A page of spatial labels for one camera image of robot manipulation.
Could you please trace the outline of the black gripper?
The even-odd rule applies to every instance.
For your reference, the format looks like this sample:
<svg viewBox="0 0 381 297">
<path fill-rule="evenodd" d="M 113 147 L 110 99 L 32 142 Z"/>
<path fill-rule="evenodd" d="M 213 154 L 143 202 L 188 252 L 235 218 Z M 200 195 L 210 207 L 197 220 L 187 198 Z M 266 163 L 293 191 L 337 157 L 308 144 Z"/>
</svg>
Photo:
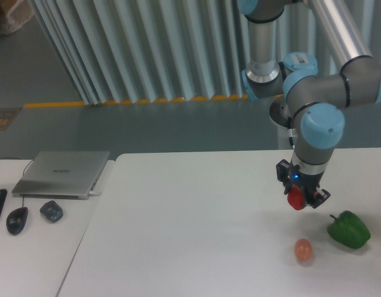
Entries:
<svg viewBox="0 0 381 297">
<path fill-rule="evenodd" d="M 313 172 L 314 166 L 302 167 L 303 163 L 288 162 L 282 159 L 276 165 L 277 179 L 284 186 L 284 195 L 292 191 L 293 185 L 304 191 L 305 204 L 313 209 L 322 205 L 329 197 L 330 193 L 319 188 L 323 171 Z"/>
</svg>

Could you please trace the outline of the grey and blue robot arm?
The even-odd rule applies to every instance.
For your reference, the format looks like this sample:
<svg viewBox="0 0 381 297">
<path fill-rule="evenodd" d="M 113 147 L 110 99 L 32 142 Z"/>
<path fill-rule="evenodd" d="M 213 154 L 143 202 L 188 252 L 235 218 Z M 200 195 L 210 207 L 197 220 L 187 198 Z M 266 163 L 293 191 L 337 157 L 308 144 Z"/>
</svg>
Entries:
<svg viewBox="0 0 381 297">
<path fill-rule="evenodd" d="M 305 1 L 320 26 L 335 75 L 318 76 L 316 59 L 302 52 L 276 59 L 276 24 L 289 1 L 239 1 L 248 21 L 250 60 L 243 85 L 253 100 L 273 95 L 270 116 L 288 128 L 292 158 L 276 166 L 288 203 L 296 210 L 316 208 L 330 193 L 320 180 L 345 125 L 343 110 L 381 102 L 381 64 L 372 57 L 344 1 Z"/>
</svg>

